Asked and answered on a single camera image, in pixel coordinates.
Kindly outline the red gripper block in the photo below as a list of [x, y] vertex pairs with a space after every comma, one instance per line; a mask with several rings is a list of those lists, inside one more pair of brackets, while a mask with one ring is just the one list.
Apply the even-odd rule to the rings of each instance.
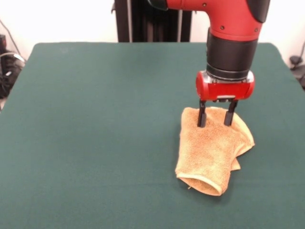
[[226, 111], [224, 124], [231, 126], [237, 100], [248, 99], [254, 91], [254, 74], [249, 72], [246, 79], [242, 81], [223, 81], [208, 75], [207, 71], [199, 71], [195, 80], [196, 91], [200, 98], [198, 127], [206, 125], [206, 101], [232, 100]]

